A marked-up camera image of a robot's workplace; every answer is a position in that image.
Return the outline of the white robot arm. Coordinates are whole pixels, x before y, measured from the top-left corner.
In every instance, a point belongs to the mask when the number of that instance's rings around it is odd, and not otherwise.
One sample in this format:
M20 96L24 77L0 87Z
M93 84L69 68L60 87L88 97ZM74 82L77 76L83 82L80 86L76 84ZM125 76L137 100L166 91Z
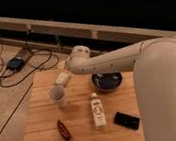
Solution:
M65 66L78 75L132 72L145 141L176 141L176 35L96 57L77 45Z

